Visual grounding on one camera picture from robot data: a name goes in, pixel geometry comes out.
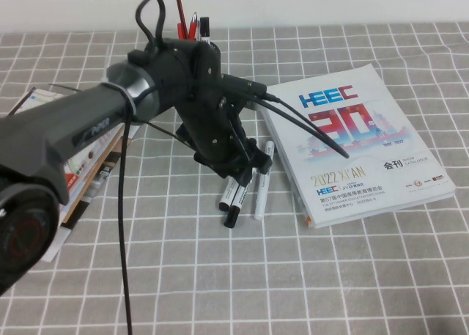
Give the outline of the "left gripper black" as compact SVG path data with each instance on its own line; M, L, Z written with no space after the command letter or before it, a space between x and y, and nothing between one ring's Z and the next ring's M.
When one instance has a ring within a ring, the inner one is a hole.
M247 137L238 108L227 97L186 101L175 108L196 162L219 177L233 177L242 187L253 174L266 175L270 170L272 158L258 148L256 139Z

